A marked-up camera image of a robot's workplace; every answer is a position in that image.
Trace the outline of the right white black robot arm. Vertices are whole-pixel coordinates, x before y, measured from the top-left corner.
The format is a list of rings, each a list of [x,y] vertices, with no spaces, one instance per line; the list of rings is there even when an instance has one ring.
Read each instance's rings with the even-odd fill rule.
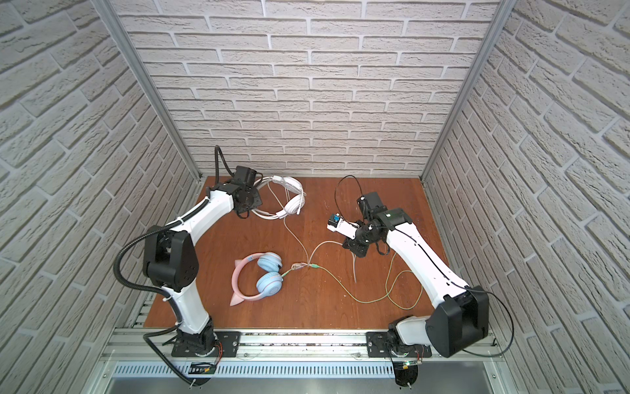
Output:
[[[431,346],[450,357],[489,333],[490,301],[479,286],[470,287],[426,243],[401,208],[388,209],[376,192],[358,198],[363,219],[346,221],[331,215],[327,228],[346,237],[343,247],[363,258],[382,241],[395,251],[419,280],[434,308],[428,317],[410,316],[390,325],[395,351],[401,346]]]

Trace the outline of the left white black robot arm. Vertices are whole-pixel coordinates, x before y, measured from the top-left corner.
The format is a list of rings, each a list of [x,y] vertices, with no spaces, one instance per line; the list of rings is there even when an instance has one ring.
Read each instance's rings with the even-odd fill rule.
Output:
[[[238,166],[235,175],[207,189],[207,196],[156,235],[145,239],[144,275],[162,291],[177,317],[177,339],[191,352],[205,355],[215,346],[213,322],[196,287],[200,263],[195,244],[232,211],[249,213],[262,204],[254,169]]]

